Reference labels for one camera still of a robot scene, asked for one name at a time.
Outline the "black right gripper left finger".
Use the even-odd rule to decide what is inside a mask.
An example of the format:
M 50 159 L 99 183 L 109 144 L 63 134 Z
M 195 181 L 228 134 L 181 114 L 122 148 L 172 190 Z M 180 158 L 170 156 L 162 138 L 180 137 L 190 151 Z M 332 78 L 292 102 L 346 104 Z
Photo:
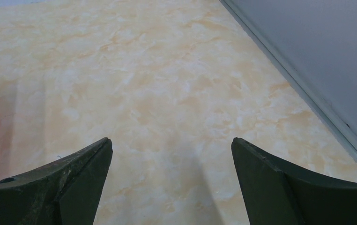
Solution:
M 0 225 L 91 225 L 112 161 L 101 140 L 31 171 L 0 180 Z

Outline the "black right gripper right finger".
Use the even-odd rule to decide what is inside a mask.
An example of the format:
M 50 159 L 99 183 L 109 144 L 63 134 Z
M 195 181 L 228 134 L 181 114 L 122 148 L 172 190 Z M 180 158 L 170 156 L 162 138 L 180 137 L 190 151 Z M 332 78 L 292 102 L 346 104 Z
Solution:
M 357 225 L 357 183 L 329 177 L 234 138 L 233 161 L 252 225 Z

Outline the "right aluminium side rail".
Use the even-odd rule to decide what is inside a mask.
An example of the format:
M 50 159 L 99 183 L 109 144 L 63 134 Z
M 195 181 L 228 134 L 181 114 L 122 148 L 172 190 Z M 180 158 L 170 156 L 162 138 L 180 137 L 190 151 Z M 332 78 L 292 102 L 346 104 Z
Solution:
M 357 0 L 224 0 L 357 161 Z

